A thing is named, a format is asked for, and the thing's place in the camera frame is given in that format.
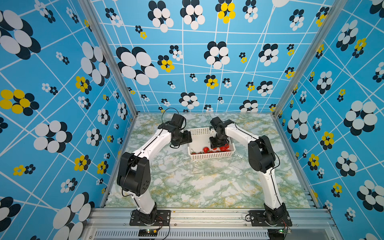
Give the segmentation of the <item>white perforated plastic basket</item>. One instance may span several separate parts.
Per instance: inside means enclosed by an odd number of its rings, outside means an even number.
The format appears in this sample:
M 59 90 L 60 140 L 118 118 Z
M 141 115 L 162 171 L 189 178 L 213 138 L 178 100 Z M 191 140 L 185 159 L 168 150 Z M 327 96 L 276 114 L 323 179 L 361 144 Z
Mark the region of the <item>white perforated plastic basket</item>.
M 228 143 L 224 147 L 214 147 L 211 138 L 216 132 L 209 127 L 188 129 L 188 131 L 192 136 L 192 142 L 188 143 L 188 154 L 194 163 L 207 159 L 231 157 L 236 151 L 232 139 L 228 139 Z

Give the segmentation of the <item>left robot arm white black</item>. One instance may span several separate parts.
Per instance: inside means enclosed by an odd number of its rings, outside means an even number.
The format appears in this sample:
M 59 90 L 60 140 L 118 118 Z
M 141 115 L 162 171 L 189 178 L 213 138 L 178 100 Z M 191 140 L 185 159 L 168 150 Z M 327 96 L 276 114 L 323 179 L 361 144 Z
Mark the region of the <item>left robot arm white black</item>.
M 131 197 L 136 204 L 139 220 L 151 225 L 157 219 L 157 203 L 148 190 L 151 183 L 150 160 L 166 146 L 179 148 L 192 142 L 186 124 L 167 121 L 158 126 L 154 135 L 140 148 L 125 152 L 121 156 L 117 185 L 122 188 L 123 197 Z

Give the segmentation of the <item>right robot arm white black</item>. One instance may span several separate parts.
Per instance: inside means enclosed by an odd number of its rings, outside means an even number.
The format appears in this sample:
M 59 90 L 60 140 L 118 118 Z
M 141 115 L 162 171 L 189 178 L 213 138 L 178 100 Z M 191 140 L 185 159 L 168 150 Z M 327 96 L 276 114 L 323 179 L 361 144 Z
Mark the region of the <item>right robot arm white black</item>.
M 216 133 L 210 137 L 212 148 L 220 148 L 229 144 L 233 139 L 248 149 L 248 161 L 251 168 L 257 172 L 264 192 L 265 213 L 262 219 L 270 226 L 277 225 L 288 215 L 284 201 L 277 186 L 275 161 L 279 159 L 273 150 L 267 136 L 257 136 L 240 127 L 232 120 L 222 121 L 215 117 L 210 121 L 211 129 Z

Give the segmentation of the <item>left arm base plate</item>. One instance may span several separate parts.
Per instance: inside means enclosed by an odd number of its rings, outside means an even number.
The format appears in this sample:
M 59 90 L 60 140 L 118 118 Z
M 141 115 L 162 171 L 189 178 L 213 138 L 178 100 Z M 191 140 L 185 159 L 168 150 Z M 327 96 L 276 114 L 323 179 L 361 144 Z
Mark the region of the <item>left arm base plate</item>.
M 170 210 L 156 210 L 149 215 L 133 210 L 131 211 L 130 226 L 169 226 L 170 220 Z

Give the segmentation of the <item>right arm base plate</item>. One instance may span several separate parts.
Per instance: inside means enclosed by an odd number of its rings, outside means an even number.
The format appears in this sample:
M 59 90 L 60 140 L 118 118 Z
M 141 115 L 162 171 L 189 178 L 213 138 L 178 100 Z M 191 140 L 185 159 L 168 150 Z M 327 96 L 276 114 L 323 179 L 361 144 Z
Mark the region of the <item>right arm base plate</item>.
M 253 227 L 292 227 L 292 220 L 287 211 L 264 211 L 264 210 L 251 210 L 246 216 L 248 222 Z

